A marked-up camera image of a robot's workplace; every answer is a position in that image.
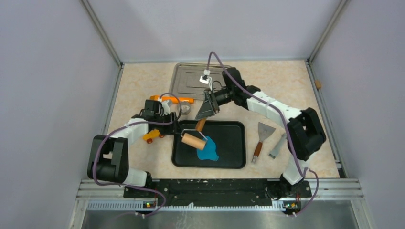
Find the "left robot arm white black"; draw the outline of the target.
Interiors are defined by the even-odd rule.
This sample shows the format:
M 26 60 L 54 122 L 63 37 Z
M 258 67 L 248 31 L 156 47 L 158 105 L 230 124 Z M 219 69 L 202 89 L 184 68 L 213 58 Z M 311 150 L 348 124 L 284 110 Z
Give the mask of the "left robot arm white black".
M 129 166 L 129 147 L 147 136 L 176 135 L 180 125 L 180 112 L 171 111 L 171 101 L 146 100 L 139 114 L 133 115 L 122 127 L 108 135 L 93 138 L 87 175 L 96 181 L 133 185 L 141 197 L 153 192 L 153 184 L 147 181 L 150 174 Z

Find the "wooden rolling pin roller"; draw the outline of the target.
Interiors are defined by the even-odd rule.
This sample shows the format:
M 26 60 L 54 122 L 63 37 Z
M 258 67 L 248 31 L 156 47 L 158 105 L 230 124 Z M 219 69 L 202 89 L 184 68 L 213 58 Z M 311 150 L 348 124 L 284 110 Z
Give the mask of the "wooden rolling pin roller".
M 196 149 L 204 150 L 208 142 L 208 138 L 202 133 L 206 121 L 207 121 L 206 118 L 199 120 L 194 129 L 183 129 L 180 134 L 181 142 Z M 190 134 L 190 132 L 196 132 L 202 138 L 200 139 L 196 136 L 193 136 L 192 134 Z

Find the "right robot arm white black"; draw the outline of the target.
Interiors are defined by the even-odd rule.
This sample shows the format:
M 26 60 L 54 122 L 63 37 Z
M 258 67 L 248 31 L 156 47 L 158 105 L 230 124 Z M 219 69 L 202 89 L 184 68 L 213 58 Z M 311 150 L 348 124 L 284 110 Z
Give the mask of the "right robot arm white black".
M 234 67 L 223 70 L 222 76 L 225 86 L 216 92 L 204 91 L 204 102 L 195 119 L 212 117 L 219 113 L 221 105 L 234 102 L 284 128 L 292 158 L 280 177 L 280 191 L 287 197 L 294 196 L 299 191 L 299 182 L 309 170 L 307 161 L 327 140 L 317 112 L 313 108 L 291 107 L 266 95 L 256 86 L 247 86 Z

